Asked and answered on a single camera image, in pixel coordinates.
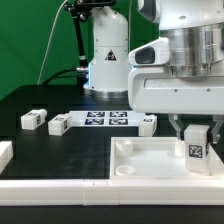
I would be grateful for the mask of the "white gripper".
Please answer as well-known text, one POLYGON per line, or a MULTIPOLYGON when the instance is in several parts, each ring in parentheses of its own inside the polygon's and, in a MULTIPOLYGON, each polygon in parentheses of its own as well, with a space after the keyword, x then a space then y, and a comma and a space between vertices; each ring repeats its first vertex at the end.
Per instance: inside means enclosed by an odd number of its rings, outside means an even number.
POLYGON ((136 112, 169 114, 182 139, 184 125, 177 114, 214 115, 210 141, 217 144, 224 125, 224 77, 176 78, 166 67, 136 67, 128 78, 128 99, 136 112))

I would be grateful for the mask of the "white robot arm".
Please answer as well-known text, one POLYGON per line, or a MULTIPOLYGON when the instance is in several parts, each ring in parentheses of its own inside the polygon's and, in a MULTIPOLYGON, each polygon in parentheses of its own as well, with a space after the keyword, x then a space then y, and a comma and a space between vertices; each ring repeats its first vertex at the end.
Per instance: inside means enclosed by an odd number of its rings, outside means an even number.
POLYGON ((108 4, 92 7, 94 58, 87 94, 128 95, 136 112, 211 115, 212 142, 224 124, 224 0, 138 0, 159 38, 127 50, 126 19, 108 4))

